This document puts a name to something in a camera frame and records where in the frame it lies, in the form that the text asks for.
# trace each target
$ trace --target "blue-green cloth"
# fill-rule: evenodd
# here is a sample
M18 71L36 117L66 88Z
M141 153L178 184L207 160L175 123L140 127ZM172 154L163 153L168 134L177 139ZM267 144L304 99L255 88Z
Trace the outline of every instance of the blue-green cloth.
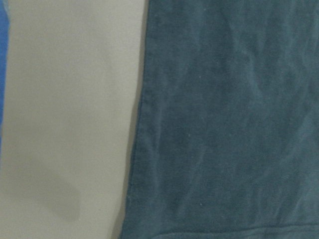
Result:
M121 239L319 239L319 1L150 0Z
M6 53L8 46L9 20L5 11L6 0L0 0L0 128L3 118L3 101L5 87Z

